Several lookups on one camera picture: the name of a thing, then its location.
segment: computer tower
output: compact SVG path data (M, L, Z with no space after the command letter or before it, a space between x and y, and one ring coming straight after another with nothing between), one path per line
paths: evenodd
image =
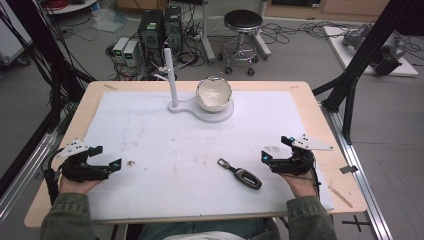
M165 8L166 41L173 54L177 54L183 50L181 15L180 6L168 6Z
M143 49L143 56L148 67L163 66L162 49L165 41L163 12L148 9L143 13L138 35Z

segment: white stand base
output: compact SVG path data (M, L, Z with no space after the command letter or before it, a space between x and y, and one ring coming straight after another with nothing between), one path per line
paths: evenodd
M207 123L219 123L227 120L228 118L233 115L234 112L234 102L233 100L230 100L228 102L228 106L219 112L208 112L201 108L199 104L196 101L196 98L192 98L187 101L179 101L178 100L178 106L174 107L172 102L168 104L168 109L172 113L179 113L179 112L189 112L193 114L198 119L207 122Z

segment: stool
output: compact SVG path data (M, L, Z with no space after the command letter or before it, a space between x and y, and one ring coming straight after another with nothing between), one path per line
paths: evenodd
M231 41L224 45L218 54L218 61L224 60L224 54L228 57L225 73L231 74L233 69L230 67L230 61L248 61L249 68L247 74L253 76L255 71L252 68L252 62L259 61L256 55L256 49L250 43L244 42L244 37L248 33L255 32L262 25L261 15L249 10L234 10L225 14L225 26L239 33L237 41Z

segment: gray floor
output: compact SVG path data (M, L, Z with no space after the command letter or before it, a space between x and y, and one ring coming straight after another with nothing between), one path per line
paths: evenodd
M90 15L86 12L70 14L60 19L61 23L78 23ZM221 23L222 19L210 21L210 28ZM283 19L266 19L266 23L297 28L302 22ZM80 25L77 30L91 27L92 22ZM105 49L117 41L119 36L130 36L136 32L137 21L128 21L116 33L97 32L93 29L78 32L66 40L69 49L87 71L96 79L107 80L114 74L112 62L105 55ZM226 31L215 34L231 34ZM255 64L256 74L247 76L243 64L234 67L231 75L223 73L224 63L204 64L200 67L187 67L176 72L178 80L201 80L207 76L222 76L229 81L271 80L305 81L311 88L339 76L343 68L326 39L311 37L305 33L286 35L288 44L274 43L269 48L272 56ZM264 37L267 42L272 39ZM211 39L217 53L226 40ZM413 39L424 48L424 41ZM423 60L409 54L410 63L424 64ZM416 66L420 73L414 78L361 77L356 94L352 123L352 140L361 160L371 188L390 228L394 239L424 238L424 68ZM328 93L317 97L323 100ZM13 64L0 72L0 174L15 159L36 127L49 111L49 87L42 80L34 64L28 67ZM33 180L25 190L6 221L0 226L2 239L38 239L38 230L26 228L23 224L26 211L41 184ZM358 221L369 222L364 213L356 214ZM342 224L354 221L349 214L334 216L337 234L340 239L375 239L368 225ZM112 228L96 228L101 239L110 238Z

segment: robotic hand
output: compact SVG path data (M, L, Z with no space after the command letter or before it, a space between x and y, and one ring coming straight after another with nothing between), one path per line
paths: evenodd
M43 169L43 164L41 165L41 169L46 180L52 205L59 195L58 180L60 170L67 179L74 182L105 180L109 178L110 174L121 170L121 159L109 163L108 166L91 166L87 163L88 157L101 154L102 152L102 146L89 148L81 140L75 139L64 149L56 150L50 155L47 169ZM55 156L62 159L66 158L57 172L52 168L52 161Z
M274 159L270 154L262 151L261 161L269 166L271 172L297 176L314 169L315 157L312 151L294 146L294 141L294 138L281 137L281 142L292 149L292 156L287 159Z
M358 30L346 33L342 44L344 46L352 46L357 51L368 36L371 28L371 25L364 24ZM392 33L374 59L372 59L370 66L378 75L386 76L402 65L398 60L403 55L405 55L405 41L397 39Z

